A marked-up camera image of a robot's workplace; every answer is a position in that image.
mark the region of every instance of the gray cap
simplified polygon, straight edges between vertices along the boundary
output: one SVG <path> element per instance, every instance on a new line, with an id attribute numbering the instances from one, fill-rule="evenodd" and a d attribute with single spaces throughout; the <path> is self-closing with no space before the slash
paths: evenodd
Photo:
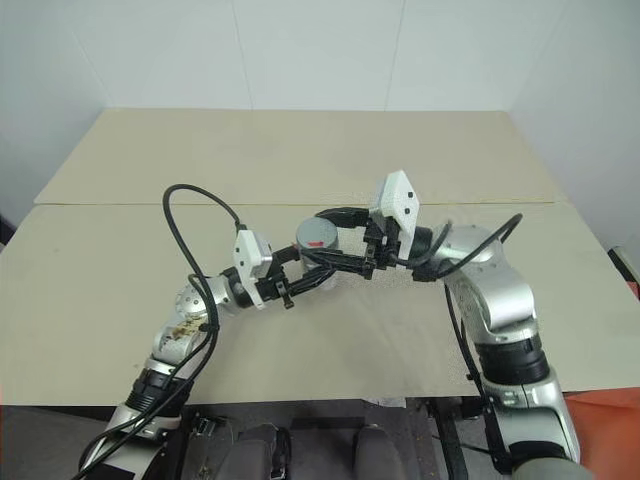
<path id="1" fill-rule="evenodd" d="M 299 248 L 338 248 L 338 228 L 325 218 L 311 217 L 296 231 Z"/>

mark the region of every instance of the wire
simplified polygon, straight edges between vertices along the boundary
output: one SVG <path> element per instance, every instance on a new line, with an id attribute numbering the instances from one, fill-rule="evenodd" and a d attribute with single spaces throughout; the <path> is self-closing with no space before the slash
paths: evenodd
<path id="1" fill-rule="evenodd" d="M 476 384 L 476 388 L 478 389 L 478 393 L 484 399 L 484 389 L 482 388 L 482 379 L 480 378 L 480 372 L 478 371 L 478 367 L 476 367 L 475 362 L 473 361 L 473 356 L 471 355 L 471 350 L 469 349 L 469 344 L 466 340 L 463 339 L 462 334 L 460 333 L 460 328 L 458 327 L 458 320 L 456 319 L 456 312 L 453 309 L 453 299 L 451 298 L 451 291 L 448 286 L 444 286 L 444 294 L 447 298 L 447 308 L 449 309 L 449 317 L 451 318 L 451 325 L 453 326 L 453 332 L 456 336 L 456 340 L 458 341 L 458 347 L 460 348 L 460 353 L 462 354 L 462 358 L 464 359 L 464 363 L 467 365 L 467 369 L 469 370 L 469 375 L 471 375 L 471 380 Z"/>
<path id="2" fill-rule="evenodd" d="M 398 255 L 396 255 L 395 253 L 391 254 L 390 257 L 398 265 L 402 265 L 408 268 L 420 267 L 425 263 L 427 263 L 429 260 L 431 260 L 431 257 L 433 257 L 436 254 L 438 249 L 444 243 L 444 240 L 447 238 L 447 235 L 449 235 L 449 231 L 451 231 L 452 226 L 453 224 L 451 223 L 451 220 L 447 220 L 447 223 L 445 223 L 444 227 L 442 227 L 442 231 L 440 232 L 440 235 L 438 235 L 438 238 L 436 238 L 436 241 L 433 242 L 433 244 L 431 244 L 429 249 L 419 257 L 412 258 L 409 260 L 402 260 L 401 258 L 398 258 Z"/>
<path id="3" fill-rule="evenodd" d="M 373 264 L 368 263 L 369 261 L 365 257 L 342 253 L 340 250 L 330 248 L 303 248 L 300 250 L 300 255 L 318 265 L 341 272 L 362 275 L 367 267 L 373 268 Z"/>
<path id="4" fill-rule="evenodd" d="M 178 244 L 178 247 L 180 248 L 180 251 L 182 252 L 184 257 L 186 258 L 187 262 L 189 263 L 189 265 L 191 266 L 193 271 L 195 272 L 194 274 L 189 275 L 189 277 L 188 277 L 189 278 L 189 283 L 198 292 L 198 294 L 201 296 L 202 300 L 204 301 L 205 309 L 206 309 L 206 312 L 207 312 L 207 323 L 208 323 L 208 326 L 209 326 L 209 328 L 207 329 L 207 335 L 205 336 L 204 340 L 189 355 L 187 355 L 187 357 L 185 357 L 180 363 L 178 363 L 178 365 L 176 365 L 173 368 L 173 371 L 171 372 L 171 374 L 165 380 L 165 386 L 168 385 L 168 383 L 171 382 L 171 380 L 173 380 L 173 378 L 176 376 L 176 374 L 180 371 L 180 369 L 187 362 L 189 362 L 192 358 L 195 357 L 195 355 L 197 355 L 198 353 L 200 353 L 202 351 L 202 349 L 207 345 L 207 343 L 209 344 L 209 348 L 208 348 L 207 352 L 205 353 L 204 357 L 202 358 L 202 360 L 200 361 L 200 363 L 198 364 L 198 366 L 191 373 L 191 375 L 180 386 L 178 386 L 178 388 L 167 399 L 165 399 L 159 406 L 156 406 L 155 403 L 151 404 L 145 411 L 141 412 L 135 418 L 133 418 L 133 419 L 127 421 L 127 422 L 124 422 L 124 423 L 122 423 L 120 425 L 117 425 L 117 426 L 115 426 L 113 428 L 110 428 L 110 429 L 102 432 L 100 435 L 96 436 L 93 440 L 91 440 L 91 442 L 89 442 L 89 445 L 85 448 L 85 450 L 83 451 L 83 453 L 81 455 L 80 467 L 79 468 L 81 468 L 82 464 L 84 464 L 84 460 L 86 459 L 86 457 L 88 455 L 88 452 L 89 452 L 90 448 L 93 445 L 98 443 L 103 438 L 106 440 L 108 436 L 112 435 L 113 433 L 121 431 L 123 428 L 127 428 L 127 427 L 130 427 L 130 426 L 138 423 L 138 425 L 136 427 L 134 427 L 132 430 L 127 432 L 119 441 L 117 441 L 114 445 L 109 447 L 103 454 L 101 454 L 100 456 L 95 458 L 85 468 L 82 468 L 72 478 L 72 480 L 79 480 L 79 479 L 85 477 L 89 472 L 91 472 L 95 467 L 97 467 L 100 463 L 102 463 L 104 460 L 106 460 L 111 454 L 113 454 L 116 450 L 118 450 L 128 440 L 133 438 L 159 412 L 161 412 L 162 409 L 164 409 L 180 393 L 182 393 L 183 390 L 185 390 L 187 387 L 191 387 L 191 385 L 193 384 L 195 378 L 204 369 L 206 363 L 208 362 L 208 360 L 211 358 L 211 355 L 213 354 L 213 350 L 215 349 L 215 346 L 216 346 L 216 343 L 217 343 L 217 339 L 218 339 L 218 330 L 220 328 L 220 323 L 219 323 L 219 319 L 218 319 L 218 311 L 217 311 L 217 308 L 216 308 L 216 305 L 215 305 L 215 299 L 213 297 L 213 293 L 211 292 L 211 287 L 209 286 L 209 283 L 207 282 L 207 277 L 205 277 L 204 273 L 202 272 L 202 269 L 200 268 L 200 266 L 196 262 L 195 258 L 193 257 L 193 254 L 189 250 L 189 247 L 187 246 L 187 244 L 185 243 L 184 239 L 182 238 L 182 235 L 181 235 L 181 233 L 180 233 L 180 231 L 179 231 L 179 229 L 178 229 L 178 227 L 177 227 L 177 225 L 175 223 L 175 220 L 173 218 L 173 213 L 171 212 L 171 203 L 170 203 L 171 195 L 174 192 L 178 191 L 178 190 L 191 190 L 191 191 L 194 191 L 194 192 L 199 193 L 201 195 L 204 195 L 205 197 L 210 198 L 214 202 L 218 203 L 233 218 L 235 226 L 236 226 L 236 231 L 242 230 L 242 229 L 246 229 L 246 226 L 244 224 L 242 224 L 242 222 L 240 221 L 240 218 L 238 217 L 236 212 L 229 205 L 227 205 L 223 200 L 218 198 L 216 195 L 214 195 L 214 194 L 212 194 L 212 193 L 210 193 L 210 192 L 208 192 L 208 191 L 206 191 L 206 190 L 204 190 L 204 189 L 202 189 L 200 187 L 196 187 L 194 185 L 189 185 L 189 184 L 176 184 L 176 185 L 172 185 L 169 188 L 167 188 L 167 190 L 165 190 L 165 192 L 164 192 L 164 195 L 162 196 L 162 207 L 163 207 L 165 219 L 167 221 L 167 224 L 169 225 L 169 230 L 171 231 L 174 239 L 176 240 L 176 243 Z"/>
<path id="5" fill-rule="evenodd" d="M 467 332 L 464 326 L 464 320 L 460 319 L 460 334 L 462 335 L 462 341 L 464 342 L 464 347 L 471 351 L 469 348 L 469 342 L 467 341 Z"/>
<path id="6" fill-rule="evenodd" d="M 477 257 L 485 248 L 487 248 L 494 241 L 500 238 L 501 235 L 502 235 L 502 238 L 500 238 L 500 241 L 504 242 L 507 238 L 509 238 L 509 235 L 511 235 L 511 233 L 518 226 L 521 220 L 522 220 L 521 213 L 518 213 L 517 215 L 514 215 L 513 217 L 511 217 L 500 228 L 498 228 L 495 232 L 489 235 L 473 252 L 471 252 L 469 255 L 464 257 L 459 262 L 451 265 L 449 268 L 446 268 L 445 270 L 438 272 L 436 275 L 436 280 L 446 277 L 447 275 L 451 275 L 452 273 L 460 270 L 467 263 L 469 263 L 471 260 Z"/>
<path id="7" fill-rule="evenodd" d="M 462 448 L 473 450 L 474 452 L 484 453 L 485 455 L 491 455 L 491 450 L 486 449 L 486 448 L 477 447 L 475 445 L 469 445 L 468 443 L 464 443 L 464 442 L 445 442 L 438 435 L 431 435 L 431 438 L 435 438 L 440 443 L 444 443 L 444 444 L 447 444 L 447 445 L 460 445 Z"/>
<path id="8" fill-rule="evenodd" d="M 308 292 L 327 281 L 336 271 L 328 267 L 315 267 L 305 273 L 302 278 L 289 284 L 289 294 L 292 297 Z"/>

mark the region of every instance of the white wall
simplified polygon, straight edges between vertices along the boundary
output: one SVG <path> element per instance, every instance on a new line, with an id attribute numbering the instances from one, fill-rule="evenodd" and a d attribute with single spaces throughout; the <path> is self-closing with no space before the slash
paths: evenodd
<path id="1" fill-rule="evenodd" d="M 505 110 L 564 5 L 0 2 L 0 212 L 15 224 L 105 106 Z"/>
<path id="2" fill-rule="evenodd" d="M 0 213 L 105 106 L 509 110 L 605 247 L 640 219 L 637 0 L 0 0 Z"/>
<path id="3" fill-rule="evenodd" d="M 640 237 L 639 25 L 637 0 L 572 0 L 511 109 L 605 248 Z"/>

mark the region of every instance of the cylindrical object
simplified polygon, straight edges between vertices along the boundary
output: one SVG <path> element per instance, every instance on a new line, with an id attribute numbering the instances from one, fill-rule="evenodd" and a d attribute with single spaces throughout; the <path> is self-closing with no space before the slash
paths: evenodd
<path id="1" fill-rule="evenodd" d="M 125 404 L 129 408 L 138 411 L 145 411 L 152 405 L 158 405 L 169 398 L 177 388 L 185 381 L 174 378 L 168 385 L 166 379 L 168 375 L 156 372 L 155 370 L 144 369 L 140 376 L 133 383 L 131 393 Z M 185 388 L 171 403 L 169 403 L 159 414 L 161 417 L 177 417 L 182 411 L 182 407 L 189 398 L 191 387 Z"/>
<path id="2" fill-rule="evenodd" d="M 232 290 L 230 280 L 227 277 L 224 275 L 208 277 L 207 283 L 209 284 L 209 288 L 213 294 L 213 300 L 218 309 L 218 313 L 221 313 L 221 310 L 224 310 L 226 313 L 233 316 L 240 311 L 241 305 L 238 305 L 236 302 L 236 297 L 238 295 Z M 191 284 L 184 287 L 178 293 L 178 296 L 176 297 L 176 311 L 180 316 L 187 319 L 199 320 L 204 319 L 207 316 L 207 307 L 200 297 L 200 294 Z M 223 319 L 224 315 L 220 315 L 220 323 L 222 323 Z"/>
<path id="3" fill-rule="evenodd" d="M 338 249 L 338 228 L 325 218 L 311 217 L 304 220 L 296 231 L 296 243 L 300 250 L 312 250 L 315 248 Z M 300 255 L 302 268 L 308 272 L 318 265 Z M 335 275 L 325 281 L 320 287 L 326 290 L 335 286 Z"/>
<path id="4" fill-rule="evenodd" d="M 506 345 L 476 344 L 482 373 L 501 385 L 536 383 L 549 375 L 540 336 Z"/>

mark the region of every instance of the floor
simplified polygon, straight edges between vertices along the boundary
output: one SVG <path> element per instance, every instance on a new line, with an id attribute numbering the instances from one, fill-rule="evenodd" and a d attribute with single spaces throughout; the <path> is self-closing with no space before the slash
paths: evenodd
<path id="1" fill-rule="evenodd" d="M 410 480 L 446 479 L 446 469 L 433 419 L 415 400 L 406 408 L 382 407 L 361 400 L 277 402 L 198 407 L 207 417 L 224 417 L 210 437 L 192 439 L 182 478 L 206 479 L 217 471 L 239 432 L 262 423 L 290 429 L 292 478 L 352 479 L 352 439 L 360 426 L 383 427 L 396 444 Z M 68 479 L 76 471 L 79 452 L 105 423 L 30 407 L 2 411 L 2 479 Z M 482 420 L 461 421 L 461 441 L 486 447 Z M 487 455 L 465 450 L 469 478 L 501 478 Z"/>

